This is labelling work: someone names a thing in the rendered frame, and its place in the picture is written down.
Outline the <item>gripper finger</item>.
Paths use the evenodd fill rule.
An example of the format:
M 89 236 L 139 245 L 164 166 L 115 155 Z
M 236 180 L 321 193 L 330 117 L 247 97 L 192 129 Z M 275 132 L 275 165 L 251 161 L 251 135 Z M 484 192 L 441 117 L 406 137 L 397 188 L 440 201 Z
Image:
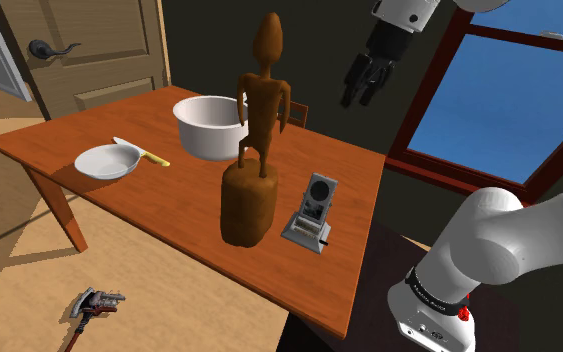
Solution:
M 375 93 L 379 91 L 388 80 L 391 71 L 391 60 L 380 62 L 371 68 L 370 74 L 365 79 L 365 89 L 359 100 L 361 105 L 369 105 Z
M 351 105 L 370 68 L 371 58 L 367 54 L 358 54 L 344 78 L 345 90 L 340 101 L 344 108 L 348 108 Z

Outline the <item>wooden chair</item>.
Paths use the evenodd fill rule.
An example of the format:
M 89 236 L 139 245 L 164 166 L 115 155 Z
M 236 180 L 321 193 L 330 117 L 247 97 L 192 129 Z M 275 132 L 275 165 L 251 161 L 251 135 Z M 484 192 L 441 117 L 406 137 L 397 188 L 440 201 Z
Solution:
M 286 104 L 283 99 L 280 100 L 279 110 L 278 110 L 278 120 L 281 121 L 284 115 Z M 287 124 L 292 124 L 301 128 L 304 128 L 307 121 L 307 114 L 309 107 L 294 101 L 290 102 L 289 105 L 289 115 Z

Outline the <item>brown wooden figure statue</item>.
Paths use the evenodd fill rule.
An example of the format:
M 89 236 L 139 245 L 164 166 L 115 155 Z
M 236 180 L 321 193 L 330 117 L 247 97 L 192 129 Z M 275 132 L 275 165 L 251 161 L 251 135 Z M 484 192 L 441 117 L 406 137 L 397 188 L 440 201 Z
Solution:
M 248 134 L 239 141 L 238 160 L 222 176 L 220 229 L 222 239 L 233 246 L 257 245 L 273 223 L 278 173 L 267 159 L 273 129 L 285 129 L 291 103 L 291 86 L 271 77 L 282 51 L 280 18 L 270 12 L 253 40 L 260 72 L 240 75 L 237 84 L 239 122 L 248 127 Z

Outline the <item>red-framed window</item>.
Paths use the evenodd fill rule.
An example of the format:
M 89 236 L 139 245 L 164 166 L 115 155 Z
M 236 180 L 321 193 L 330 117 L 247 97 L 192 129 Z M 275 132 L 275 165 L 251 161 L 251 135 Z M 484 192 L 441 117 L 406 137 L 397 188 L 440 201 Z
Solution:
M 563 0 L 456 10 L 385 165 L 536 203 L 563 176 Z

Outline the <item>large white bowl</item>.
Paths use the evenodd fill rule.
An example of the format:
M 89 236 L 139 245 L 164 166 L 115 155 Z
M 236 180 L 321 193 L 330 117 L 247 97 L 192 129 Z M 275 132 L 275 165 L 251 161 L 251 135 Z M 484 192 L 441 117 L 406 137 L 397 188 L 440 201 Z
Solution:
M 195 96 L 176 103 L 181 146 L 191 156 L 206 161 L 238 157 L 239 141 L 248 135 L 248 104 L 243 103 L 240 123 L 237 100 L 225 96 Z

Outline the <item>orange wooden table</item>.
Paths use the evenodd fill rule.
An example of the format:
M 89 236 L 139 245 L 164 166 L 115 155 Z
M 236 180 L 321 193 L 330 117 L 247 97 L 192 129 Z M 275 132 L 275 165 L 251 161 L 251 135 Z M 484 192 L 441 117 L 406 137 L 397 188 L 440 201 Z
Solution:
M 338 338 L 347 334 L 379 183 L 382 154 L 303 128 L 273 138 L 279 174 L 273 224 L 254 247 L 220 233 L 222 162 L 189 155 L 173 106 L 188 91 L 169 86 L 0 135 L 0 152 L 26 170 L 78 250 L 85 239 L 64 198 L 70 191 L 249 288 Z M 82 152 L 114 137 L 166 160 L 143 161 L 129 175 L 100 181 L 74 166 Z M 327 244 L 315 254 L 282 237 L 313 173 L 335 179 Z

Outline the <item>brown wooden door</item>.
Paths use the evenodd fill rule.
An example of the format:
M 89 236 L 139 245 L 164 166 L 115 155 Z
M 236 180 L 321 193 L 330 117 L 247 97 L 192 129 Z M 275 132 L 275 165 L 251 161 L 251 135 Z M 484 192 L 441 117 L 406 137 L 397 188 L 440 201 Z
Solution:
M 0 30 L 47 120 L 171 83 L 162 0 L 0 0 Z

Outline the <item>small white bowl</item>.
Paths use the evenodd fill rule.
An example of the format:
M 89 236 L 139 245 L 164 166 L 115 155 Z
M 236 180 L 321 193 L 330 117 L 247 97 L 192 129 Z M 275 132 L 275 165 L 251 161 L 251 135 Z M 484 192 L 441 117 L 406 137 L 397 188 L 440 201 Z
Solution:
M 121 144 L 106 144 L 81 153 L 74 162 L 80 173 L 97 180 L 114 180 L 132 172 L 141 154 L 137 149 Z

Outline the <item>yellow-handled knife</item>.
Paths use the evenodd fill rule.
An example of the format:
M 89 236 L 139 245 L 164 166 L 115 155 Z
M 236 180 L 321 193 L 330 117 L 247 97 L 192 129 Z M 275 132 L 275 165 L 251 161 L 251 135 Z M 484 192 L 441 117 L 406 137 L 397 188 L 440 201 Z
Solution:
M 147 150 L 145 150 L 145 149 L 143 149 L 143 148 L 141 148 L 141 147 L 139 147 L 139 146 L 137 146 L 133 143 L 130 143 L 130 142 L 128 142 L 128 141 L 126 141 L 122 138 L 113 137 L 112 140 L 117 144 L 122 144 L 122 145 L 133 147 L 134 149 L 136 149 L 139 152 L 140 157 L 145 157 L 145 158 L 149 159 L 150 161 L 152 161 L 156 164 L 159 164 L 163 167 L 168 167 L 170 165 L 169 161 L 167 161 L 163 158 L 160 158 L 160 157 L 156 156 L 155 154 L 150 153 Z

